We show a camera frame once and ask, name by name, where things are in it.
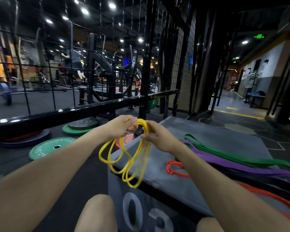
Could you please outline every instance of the exit sign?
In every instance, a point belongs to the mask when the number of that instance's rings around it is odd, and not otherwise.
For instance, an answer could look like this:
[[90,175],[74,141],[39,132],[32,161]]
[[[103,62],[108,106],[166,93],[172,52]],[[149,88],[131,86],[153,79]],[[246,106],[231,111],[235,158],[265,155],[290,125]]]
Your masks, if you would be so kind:
[[263,38],[265,38],[265,35],[263,34],[254,35],[254,39],[263,39]]

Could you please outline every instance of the blue weight plate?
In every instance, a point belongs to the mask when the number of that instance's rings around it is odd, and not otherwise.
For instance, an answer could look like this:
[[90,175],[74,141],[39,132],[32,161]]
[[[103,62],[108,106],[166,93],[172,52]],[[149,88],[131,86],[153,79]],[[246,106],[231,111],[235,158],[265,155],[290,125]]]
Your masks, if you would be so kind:
[[[0,90],[2,92],[11,92],[9,86],[6,83],[4,83],[4,82],[1,82],[0,83]],[[7,105],[11,105],[12,104],[12,96],[11,96],[11,93],[4,93],[4,94],[2,94],[2,97],[6,101],[6,104]]]
[[50,130],[44,129],[41,133],[26,138],[22,140],[17,141],[11,141],[11,142],[0,142],[0,145],[6,148],[22,148],[22,147],[28,147],[32,145],[36,145],[38,143],[41,143],[43,141],[46,141],[50,136]]

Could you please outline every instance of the yellow arrow on floor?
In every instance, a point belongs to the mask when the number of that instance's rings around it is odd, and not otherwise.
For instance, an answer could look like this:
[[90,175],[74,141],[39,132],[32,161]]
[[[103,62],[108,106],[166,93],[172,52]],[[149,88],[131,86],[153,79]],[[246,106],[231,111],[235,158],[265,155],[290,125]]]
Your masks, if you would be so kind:
[[232,108],[232,107],[227,107],[227,109],[238,110],[238,109],[236,109],[236,108]]

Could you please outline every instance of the red resistance band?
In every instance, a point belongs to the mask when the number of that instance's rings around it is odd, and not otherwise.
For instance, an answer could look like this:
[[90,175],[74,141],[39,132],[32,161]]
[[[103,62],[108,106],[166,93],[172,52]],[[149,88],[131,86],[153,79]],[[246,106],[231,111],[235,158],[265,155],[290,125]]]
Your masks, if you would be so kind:
[[[169,160],[167,163],[166,163],[166,172],[168,174],[173,174],[173,175],[177,175],[179,177],[182,177],[182,178],[188,178],[189,175],[188,174],[181,174],[181,173],[178,173],[178,172],[175,172],[172,168],[171,168],[171,165],[177,165],[178,167],[180,167],[181,169],[185,169],[182,165],[181,162],[177,162],[175,160]],[[264,191],[264,190],[261,190],[261,189],[258,189],[258,188],[255,188],[255,187],[252,187],[252,186],[249,186],[245,183],[241,183],[241,182],[236,182],[238,183],[239,185],[241,185],[242,187],[244,187],[246,190],[252,192],[252,193],[258,193],[260,195],[265,195],[267,197],[271,197],[281,203],[283,203],[284,205],[286,205],[289,209],[290,209],[290,201],[280,197],[280,196],[277,196],[271,192],[268,192],[268,191]],[[285,215],[287,218],[290,219],[290,214],[287,214],[287,213],[283,213],[283,212],[280,212],[281,214]]]

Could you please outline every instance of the floor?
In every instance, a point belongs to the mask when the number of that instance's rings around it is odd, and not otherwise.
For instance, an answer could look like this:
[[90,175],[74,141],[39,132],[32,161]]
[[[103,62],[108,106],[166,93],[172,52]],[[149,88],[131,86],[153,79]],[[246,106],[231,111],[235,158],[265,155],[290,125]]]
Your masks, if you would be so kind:
[[[28,93],[28,100],[32,114],[54,110],[53,97],[50,92]],[[77,104],[78,92],[75,92],[75,100]],[[73,92],[55,93],[55,101],[57,109],[73,107]],[[248,104],[244,104],[235,93],[231,92],[224,93],[220,105],[215,107],[216,109],[219,111],[214,111],[211,116],[197,119],[191,117],[190,120],[258,136],[263,140],[274,158],[290,162],[290,126],[281,130],[274,130],[262,119],[262,111],[249,108]],[[138,113],[138,107],[135,107],[134,110],[122,108],[116,111],[117,115],[131,114],[138,116]],[[28,115],[24,94],[13,95],[11,106],[5,105],[3,98],[0,96],[0,119],[19,115]],[[187,114],[178,113],[178,117],[186,118]],[[99,119],[101,124],[107,122],[103,118]],[[147,119],[161,122],[163,114],[159,114],[159,108],[155,108],[147,114]],[[62,126],[50,129],[51,138],[67,136],[62,132]],[[31,148],[7,149],[0,146],[0,178],[29,163],[31,160],[28,153]],[[93,151],[91,157],[73,177],[52,210],[34,231],[73,231],[87,200],[96,194],[107,194],[107,166],[99,161],[97,157],[99,149],[100,147],[97,147]]]

